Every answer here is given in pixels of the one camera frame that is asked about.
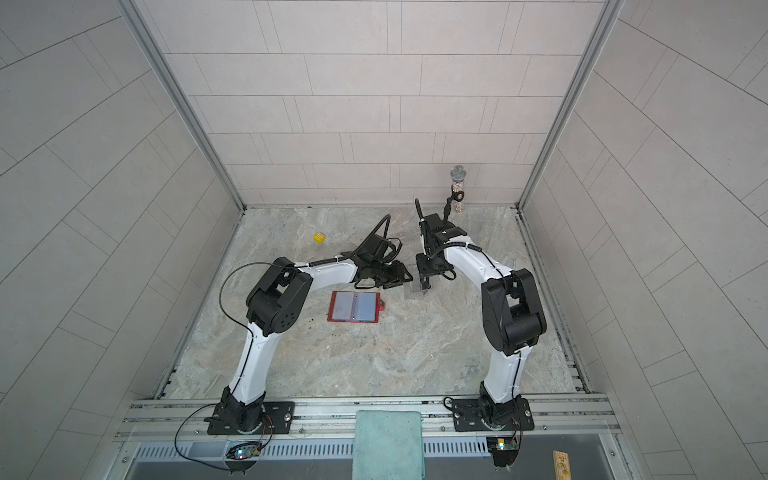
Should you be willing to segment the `clear case with credit cards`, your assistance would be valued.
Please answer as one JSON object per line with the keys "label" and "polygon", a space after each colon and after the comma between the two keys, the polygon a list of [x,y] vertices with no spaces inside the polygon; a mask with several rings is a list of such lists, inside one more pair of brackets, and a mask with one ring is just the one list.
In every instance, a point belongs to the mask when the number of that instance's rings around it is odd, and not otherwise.
{"label": "clear case with credit cards", "polygon": [[404,298],[408,301],[417,301],[423,299],[430,291],[430,288],[424,289],[419,281],[408,282],[403,286]]}

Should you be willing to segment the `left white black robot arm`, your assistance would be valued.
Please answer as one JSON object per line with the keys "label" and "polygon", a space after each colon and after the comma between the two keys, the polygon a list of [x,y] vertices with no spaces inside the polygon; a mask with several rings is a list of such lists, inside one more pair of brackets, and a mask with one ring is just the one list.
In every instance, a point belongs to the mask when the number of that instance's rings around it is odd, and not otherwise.
{"label": "left white black robot arm", "polygon": [[398,238],[369,234],[351,252],[308,263],[279,257],[246,299],[246,342],[230,384],[213,414],[205,419],[209,434],[250,434],[267,425],[263,404],[266,380],[282,334],[299,319],[314,290],[370,280],[375,288],[393,288],[413,280],[397,259]]}

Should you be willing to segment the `red leather card holder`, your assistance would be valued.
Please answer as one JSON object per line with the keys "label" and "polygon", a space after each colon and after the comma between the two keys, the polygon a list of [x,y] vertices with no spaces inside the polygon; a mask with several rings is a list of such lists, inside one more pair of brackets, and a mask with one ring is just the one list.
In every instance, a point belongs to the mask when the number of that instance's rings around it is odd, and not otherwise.
{"label": "red leather card holder", "polygon": [[376,324],[385,303],[379,293],[334,291],[327,320],[333,323]]}

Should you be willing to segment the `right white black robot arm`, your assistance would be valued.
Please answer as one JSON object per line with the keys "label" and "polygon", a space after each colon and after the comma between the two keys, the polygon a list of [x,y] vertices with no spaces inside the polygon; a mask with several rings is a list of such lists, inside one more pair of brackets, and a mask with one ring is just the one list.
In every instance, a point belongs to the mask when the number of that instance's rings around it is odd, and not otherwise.
{"label": "right white black robot arm", "polygon": [[480,292],[483,331],[495,350],[478,398],[466,407],[453,404],[450,409],[459,417],[477,418],[483,429],[532,430],[521,380],[528,356],[547,330],[533,274],[494,260],[463,229],[437,214],[421,215],[419,227],[420,289],[430,289],[435,276],[453,280],[462,273]]}

